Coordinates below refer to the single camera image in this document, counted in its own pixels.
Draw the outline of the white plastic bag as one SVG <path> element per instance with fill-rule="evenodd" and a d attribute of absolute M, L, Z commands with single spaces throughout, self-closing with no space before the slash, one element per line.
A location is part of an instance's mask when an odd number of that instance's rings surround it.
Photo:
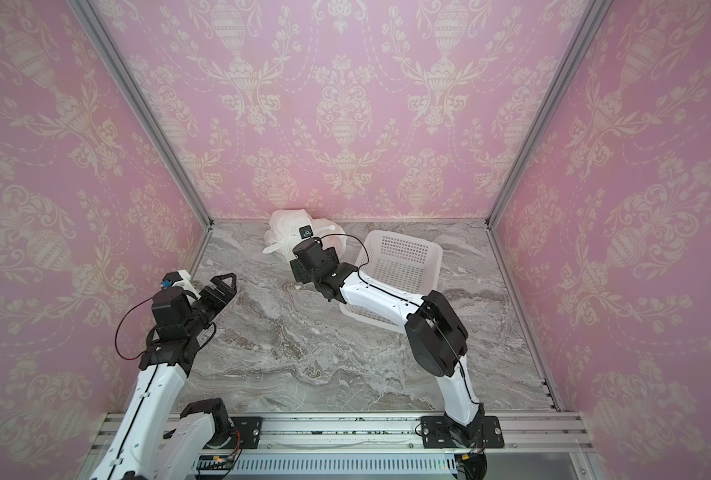
<path fill-rule="evenodd" d="M 269 230 L 264 234 L 262 253 L 293 260 L 292 250 L 303 240 L 300 234 L 303 227 L 310 227 L 312 235 L 322 239 L 324 248 L 333 246 L 338 255 L 345 252 L 347 238 L 340 225 L 325 218 L 313 219 L 306 210 L 276 210 L 271 214 Z"/>

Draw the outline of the white perforated plastic basket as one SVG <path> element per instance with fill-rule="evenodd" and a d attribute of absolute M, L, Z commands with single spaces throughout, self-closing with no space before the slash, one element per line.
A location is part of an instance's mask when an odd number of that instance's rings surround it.
<path fill-rule="evenodd" d="M 369 259 L 363 273 L 410 294 L 437 290 L 443 248 L 435 242 L 400 233 L 373 230 L 365 237 L 357 265 Z"/>

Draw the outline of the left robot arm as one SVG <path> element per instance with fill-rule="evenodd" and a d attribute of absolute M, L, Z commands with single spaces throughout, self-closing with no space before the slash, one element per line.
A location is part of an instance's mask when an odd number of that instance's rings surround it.
<path fill-rule="evenodd" d="M 231 440 L 235 427 L 217 398 L 188 404 L 169 439 L 164 430 L 202 348 L 199 335 L 236 294 L 233 273 L 214 276 L 201 290 L 185 270 L 163 277 L 150 298 L 155 324 L 135 357 L 139 372 L 132 398 L 92 479 L 184 479 L 206 446 Z"/>

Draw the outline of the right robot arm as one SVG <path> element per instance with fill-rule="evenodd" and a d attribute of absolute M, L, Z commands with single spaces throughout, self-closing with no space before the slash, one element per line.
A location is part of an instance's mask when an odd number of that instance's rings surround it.
<path fill-rule="evenodd" d="M 449 435 L 462 448 L 483 448 L 485 408 L 467 374 L 469 332 L 449 300 L 435 290 L 411 294 L 379 282 L 340 261 L 319 237 L 302 240 L 292 254 L 289 264 L 297 282 L 312 284 L 328 301 L 363 308 L 405 330 L 413 358 L 439 384 Z"/>

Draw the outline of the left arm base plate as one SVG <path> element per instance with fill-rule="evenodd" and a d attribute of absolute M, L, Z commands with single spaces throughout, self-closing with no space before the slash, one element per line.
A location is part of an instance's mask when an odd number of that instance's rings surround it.
<path fill-rule="evenodd" d="M 260 416 L 233 416 L 232 430 L 225 445 L 229 450 L 257 450 L 262 432 Z"/>

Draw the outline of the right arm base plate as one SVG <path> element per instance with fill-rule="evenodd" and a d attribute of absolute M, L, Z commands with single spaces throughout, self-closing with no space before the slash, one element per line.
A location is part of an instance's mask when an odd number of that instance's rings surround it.
<path fill-rule="evenodd" d="M 425 449 L 503 449 L 503 428 L 499 418 L 483 416 L 460 426 L 447 416 L 423 416 L 419 436 Z"/>

